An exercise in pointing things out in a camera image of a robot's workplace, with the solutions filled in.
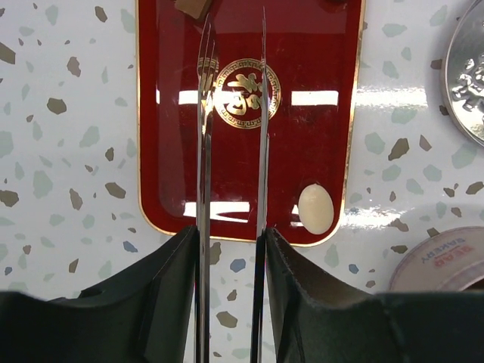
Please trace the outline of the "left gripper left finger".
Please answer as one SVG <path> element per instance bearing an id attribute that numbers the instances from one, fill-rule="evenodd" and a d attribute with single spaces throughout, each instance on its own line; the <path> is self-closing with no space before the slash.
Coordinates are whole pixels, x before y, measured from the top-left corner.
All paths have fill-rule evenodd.
<path id="1" fill-rule="evenodd" d="M 3 362 L 181 362 L 198 255 L 188 226 L 75 299 L 1 293 Z"/>

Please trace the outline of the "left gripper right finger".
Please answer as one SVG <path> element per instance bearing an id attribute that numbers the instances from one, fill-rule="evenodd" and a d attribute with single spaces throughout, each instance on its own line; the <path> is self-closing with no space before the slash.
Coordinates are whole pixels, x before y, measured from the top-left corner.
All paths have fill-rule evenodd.
<path id="1" fill-rule="evenodd" d="M 372 295 L 265 233 L 279 362 L 481 362 L 482 292 Z"/>

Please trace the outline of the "metal serving tongs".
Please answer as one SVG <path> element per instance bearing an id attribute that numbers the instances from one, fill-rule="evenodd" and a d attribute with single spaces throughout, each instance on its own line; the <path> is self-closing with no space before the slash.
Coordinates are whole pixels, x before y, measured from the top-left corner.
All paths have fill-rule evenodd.
<path id="1" fill-rule="evenodd" d="M 266 60 L 266 16 L 262 17 L 262 106 L 259 142 L 259 184 L 257 197 L 256 257 L 253 288 L 253 312 L 250 361 L 262 360 L 262 324 L 265 280 L 267 188 L 269 157 L 269 94 Z M 199 256 L 195 275 L 196 306 L 196 362 L 209 361 L 209 240 L 211 202 L 211 149 L 213 133 L 214 80 L 218 74 L 216 31 L 211 16 L 207 15 L 198 53 L 197 76 L 197 207 L 196 224 L 199 237 Z"/>

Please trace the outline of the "round silver tin lid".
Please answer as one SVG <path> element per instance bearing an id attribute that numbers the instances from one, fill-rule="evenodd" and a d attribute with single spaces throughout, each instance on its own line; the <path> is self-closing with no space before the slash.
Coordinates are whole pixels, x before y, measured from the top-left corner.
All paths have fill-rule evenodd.
<path id="1" fill-rule="evenodd" d="M 483 145 L 483 2 L 458 21 L 442 61 L 441 91 L 452 122 Z"/>

